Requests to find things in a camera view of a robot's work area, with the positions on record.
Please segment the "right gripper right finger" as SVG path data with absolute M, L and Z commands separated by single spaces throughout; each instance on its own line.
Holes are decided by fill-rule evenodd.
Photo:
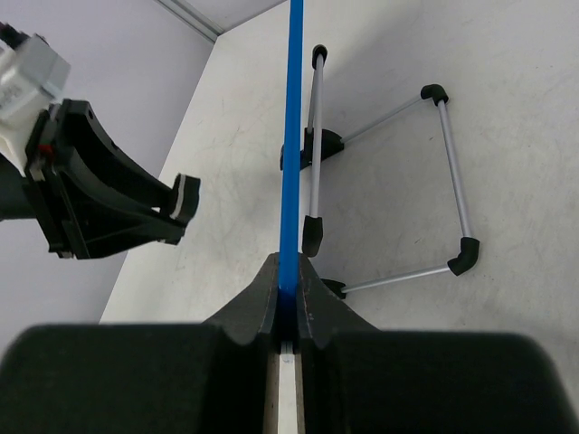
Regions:
M 575 433 L 556 368 L 509 333 L 384 331 L 299 260 L 301 433 Z

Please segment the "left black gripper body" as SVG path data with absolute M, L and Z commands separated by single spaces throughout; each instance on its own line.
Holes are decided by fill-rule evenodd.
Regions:
M 90 253 L 82 233 L 85 221 L 74 206 L 87 198 L 66 174 L 67 164 L 78 153 L 76 142 L 65 134 L 64 124 L 77 127 L 90 124 L 90 103 L 82 99 L 65 99 L 52 104 L 38 115 L 27 139 L 24 167 L 24 196 L 31 205 L 49 246 L 49 252 L 61 259 L 89 259 Z

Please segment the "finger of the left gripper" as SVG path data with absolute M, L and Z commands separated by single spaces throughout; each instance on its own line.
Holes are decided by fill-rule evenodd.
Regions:
M 170 212 L 172 188 L 120 149 L 86 100 L 67 101 L 67 177 L 74 211 Z
M 84 218 L 82 233 L 89 259 L 103 259 L 150 242 L 176 245 L 185 226 L 169 217 L 169 212 L 75 211 Z

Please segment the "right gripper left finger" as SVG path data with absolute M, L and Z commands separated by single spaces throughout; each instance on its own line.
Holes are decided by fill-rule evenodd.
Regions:
M 200 324 L 27 329 L 1 362 L 1 430 L 276 432 L 278 266 Z

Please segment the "black whiteboard eraser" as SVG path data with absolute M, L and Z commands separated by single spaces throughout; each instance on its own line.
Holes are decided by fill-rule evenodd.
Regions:
M 200 188 L 199 178 L 178 174 L 171 192 L 169 217 L 186 227 L 198 209 Z

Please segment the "blue framed whiteboard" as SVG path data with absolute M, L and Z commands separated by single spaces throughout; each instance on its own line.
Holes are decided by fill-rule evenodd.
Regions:
M 289 3 L 288 65 L 285 104 L 283 171 L 280 215 L 279 303 L 280 390 L 279 433 L 298 431 L 294 373 L 299 285 L 299 167 L 302 139 L 304 3 Z

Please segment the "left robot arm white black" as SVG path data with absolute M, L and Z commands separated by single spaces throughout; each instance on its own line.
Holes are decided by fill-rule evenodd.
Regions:
M 23 171 L 1 160 L 1 218 L 37 221 L 64 259 L 176 245 L 198 208 L 200 179 L 159 181 L 114 143 L 85 100 L 42 110 L 24 155 Z

